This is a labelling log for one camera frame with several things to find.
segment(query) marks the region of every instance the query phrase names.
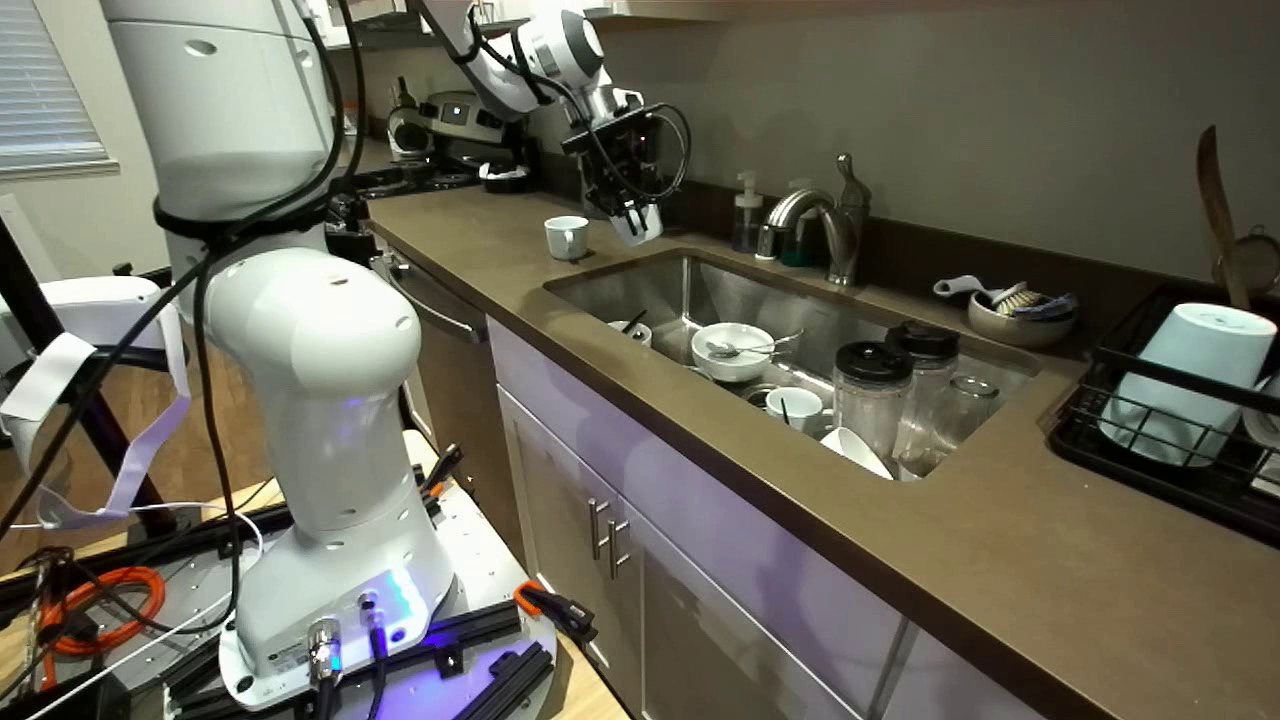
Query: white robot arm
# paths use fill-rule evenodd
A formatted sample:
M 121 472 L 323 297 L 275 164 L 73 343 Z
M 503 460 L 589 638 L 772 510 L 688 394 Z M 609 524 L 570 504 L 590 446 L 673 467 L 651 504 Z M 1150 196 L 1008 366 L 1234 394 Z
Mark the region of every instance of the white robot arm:
M 577 13 L 480 41 L 464 0 L 410 0 L 501 118 L 562 99 L 590 201 L 633 241 L 660 236 L 636 149 L 654 131 L 609 84 Z M 450 586 L 398 439 L 415 312 L 369 268 L 323 254 L 315 201 L 335 164 L 335 108 L 294 0 L 105 0 L 152 149 L 170 271 L 208 259 L 208 338 L 255 389 L 290 532 L 245 569 L 220 642 L 228 691 L 273 707 L 310 691 L 315 652 L 369 665 L 369 596 L 410 647 Z

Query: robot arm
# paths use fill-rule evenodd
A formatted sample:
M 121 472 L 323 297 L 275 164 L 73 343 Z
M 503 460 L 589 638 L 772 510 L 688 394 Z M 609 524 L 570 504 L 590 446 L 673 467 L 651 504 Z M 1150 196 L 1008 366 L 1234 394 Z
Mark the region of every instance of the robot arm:
M 663 119 L 643 108 L 643 98 L 614 87 L 604 67 L 595 30 L 561 5 L 541 5 L 534 15 L 503 38 L 480 38 L 469 0 L 410 0 L 447 56 L 480 87 L 488 112 L 521 119 L 541 106 L 562 106 L 570 118 L 567 156 L 578 164 L 589 201 L 611 215 L 619 236 L 660 236 L 654 201 L 678 186 L 651 190 L 643 169 Z

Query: cabinet handle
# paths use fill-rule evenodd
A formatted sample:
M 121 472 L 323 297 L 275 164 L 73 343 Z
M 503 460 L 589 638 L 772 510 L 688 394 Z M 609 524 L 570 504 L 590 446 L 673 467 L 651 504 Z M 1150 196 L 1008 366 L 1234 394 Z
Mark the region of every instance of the cabinet handle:
M 476 329 L 476 326 L 469 326 L 469 321 L 454 321 L 454 316 L 422 306 L 418 297 L 410 297 L 410 293 L 398 283 L 398 279 L 409 279 L 409 275 L 410 275 L 410 266 L 409 266 L 405 256 L 392 256 L 396 293 L 398 293 L 415 312 L 422 312 L 422 316 L 434 321 L 441 329 L 450 329 L 450 331 L 469 338 L 473 343 L 484 343 L 484 341 L 488 341 L 484 329 Z
M 625 532 L 633 528 L 633 522 L 614 522 L 609 524 L 609 578 L 614 578 L 614 569 L 625 569 L 633 559 L 633 551 L 625 551 Z
M 599 516 L 604 512 L 609 512 L 609 500 L 589 500 L 590 559 L 599 559 L 599 548 L 609 544 L 609 532 L 599 538 Z

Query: dish rack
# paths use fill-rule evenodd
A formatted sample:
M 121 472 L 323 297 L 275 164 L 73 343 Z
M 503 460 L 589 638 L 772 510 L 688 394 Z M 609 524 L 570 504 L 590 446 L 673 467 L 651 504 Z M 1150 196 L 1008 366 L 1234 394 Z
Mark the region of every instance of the dish rack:
M 1204 376 L 1187 376 L 1165 366 L 1144 366 L 1137 361 L 1149 338 L 1161 329 L 1161 321 L 1184 306 L 1184 300 L 1221 300 L 1209 293 L 1187 293 L 1187 289 L 1161 289 L 1150 293 L 1121 329 L 1109 343 L 1092 348 L 1087 372 L 1078 376 L 1077 394 L 1061 404 L 1055 430 L 1047 431 L 1047 450 L 1070 465 L 1085 465 L 1092 472 L 1104 472 L 1121 483 L 1133 483 L 1138 491 L 1150 491 L 1167 504 L 1181 504 L 1187 512 L 1201 512 L 1217 524 L 1229 524 L 1243 538 L 1255 538 L 1265 544 L 1280 548 L 1280 450 L 1255 446 L 1243 424 L 1232 424 L 1232 431 L 1197 430 L 1197 450 L 1217 450 L 1211 460 L 1197 460 L 1197 450 L 1181 450 L 1167 456 L 1187 456 L 1181 465 L 1149 460 L 1133 454 L 1133 446 L 1165 446 L 1161 435 L 1144 431 L 1154 407 L 1137 404 L 1133 395 L 1121 395 L 1121 404 L 1138 407 L 1138 424 L 1125 431 L 1109 431 L 1110 424 L 1109 404 L 1115 404 L 1115 389 L 1128 372 L 1181 386 L 1204 395 L 1217 395 L 1224 404 L 1234 404 L 1234 414 L 1265 414 L 1280 422 L 1280 399 L 1251 394 L 1251 389 L 1232 389 L 1217 386 Z M 1260 376 L 1277 376 L 1280 366 L 1280 341 L 1272 343 L 1272 356 Z

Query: wall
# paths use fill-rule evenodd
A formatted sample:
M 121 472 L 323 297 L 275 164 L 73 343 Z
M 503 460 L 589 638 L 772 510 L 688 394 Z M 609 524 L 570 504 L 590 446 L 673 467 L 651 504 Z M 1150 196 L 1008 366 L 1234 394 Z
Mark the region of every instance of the wall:
M 847 149 L 877 215 L 1204 279 L 1191 162 L 1221 126 L 1234 223 L 1280 227 L 1277 0 L 956 5 L 619 30 L 604 46 L 619 84 L 688 112 L 700 179 L 753 169 L 768 194 L 792 176 L 836 190 Z M 441 77 L 445 59 L 386 63 Z
M 0 176 L 0 196 L 16 196 L 59 275 L 106 271 L 124 259 L 161 268 L 168 256 L 152 223 L 152 156 L 98 5 L 40 0 L 40 13 L 115 164 L 93 173 Z

